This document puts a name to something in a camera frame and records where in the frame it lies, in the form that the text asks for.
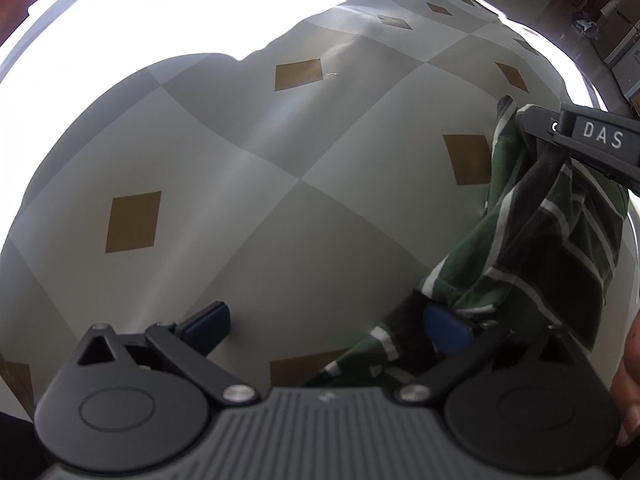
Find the person's right hand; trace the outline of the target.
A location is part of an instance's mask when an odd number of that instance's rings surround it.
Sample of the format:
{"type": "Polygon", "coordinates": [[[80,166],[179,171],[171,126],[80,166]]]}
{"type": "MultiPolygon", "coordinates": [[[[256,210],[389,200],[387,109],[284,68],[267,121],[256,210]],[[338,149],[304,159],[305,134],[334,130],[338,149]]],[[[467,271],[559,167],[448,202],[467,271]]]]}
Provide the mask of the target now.
{"type": "Polygon", "coordinates": [[[620,366],[614,375],[611,396],[622,415],[617,444],[624,446],[639,435],[640,425],[640,315],[626,337],[620,366]]]}

